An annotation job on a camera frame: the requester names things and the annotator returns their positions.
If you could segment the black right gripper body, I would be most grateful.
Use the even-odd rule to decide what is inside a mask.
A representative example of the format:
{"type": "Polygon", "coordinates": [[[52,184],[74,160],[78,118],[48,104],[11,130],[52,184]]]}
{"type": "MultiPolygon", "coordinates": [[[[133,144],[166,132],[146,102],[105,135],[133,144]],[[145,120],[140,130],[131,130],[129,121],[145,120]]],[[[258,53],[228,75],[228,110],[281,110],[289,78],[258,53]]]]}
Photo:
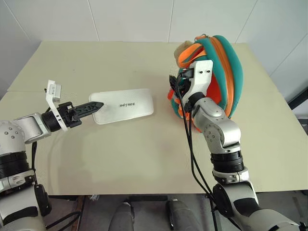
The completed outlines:
{"type": "Polygon", "coordinates": [[[188,92],[191,86],[191,79],[193,79],[193,76],[193,68],[183,69],[179,72],[176,80],[176,93],[178,97],[183,97],[184,94],[188,92]]]}

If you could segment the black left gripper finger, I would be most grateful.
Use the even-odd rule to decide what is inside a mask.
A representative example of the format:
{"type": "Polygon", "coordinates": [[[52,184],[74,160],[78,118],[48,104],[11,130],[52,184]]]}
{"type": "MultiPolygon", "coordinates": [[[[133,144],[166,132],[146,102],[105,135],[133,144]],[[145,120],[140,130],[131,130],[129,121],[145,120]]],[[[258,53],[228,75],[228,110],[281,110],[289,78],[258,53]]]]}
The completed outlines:
{"type": "Polygon", "coordinates": [[[98,107],[79,107],[76,108],[76,120],[89,116],[99,110],[98,107]]]}
{"type": "Polygon", "coordinates": [[[95,113],[104,106],[102,102],[88,102],[75,107],[78,113],[95,113]]]}

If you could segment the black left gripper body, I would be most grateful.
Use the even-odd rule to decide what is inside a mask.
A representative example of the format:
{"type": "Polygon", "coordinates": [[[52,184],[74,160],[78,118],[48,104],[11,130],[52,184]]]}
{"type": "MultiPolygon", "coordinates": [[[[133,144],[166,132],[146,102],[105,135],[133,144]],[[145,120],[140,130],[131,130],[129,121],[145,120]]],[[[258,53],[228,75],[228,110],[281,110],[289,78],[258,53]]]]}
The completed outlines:
{"type": "Polygon", "coordinates": [[[81,120],[71,102],[59,104],[57,110],[67,128],[73,128],[81,125],[81,120]]]}

